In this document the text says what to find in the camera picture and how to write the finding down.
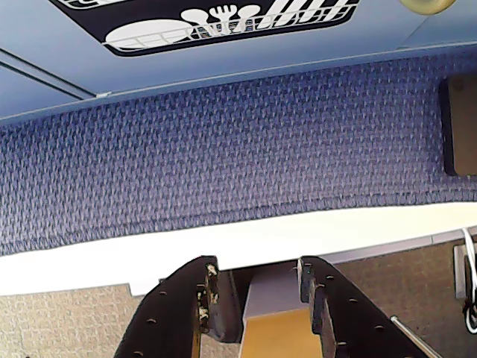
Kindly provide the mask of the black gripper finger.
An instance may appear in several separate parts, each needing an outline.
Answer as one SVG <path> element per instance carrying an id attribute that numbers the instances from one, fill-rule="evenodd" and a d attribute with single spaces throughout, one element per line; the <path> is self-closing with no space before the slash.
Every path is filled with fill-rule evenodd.
<path id="1" fill-rule="evenodd" d="M 422 357 L 417 347 L 353 282 L 320 257 L 297 261 L 300 300 L 309 305 L 323 357 Z"/>
<path id="2" fill-rule="evenodd" d="M 202 335 L 236 343 L 241 307 L 233 276 L 200 256 L 159 282 L 139 303 L 115 357 L 199 357 Z"/>

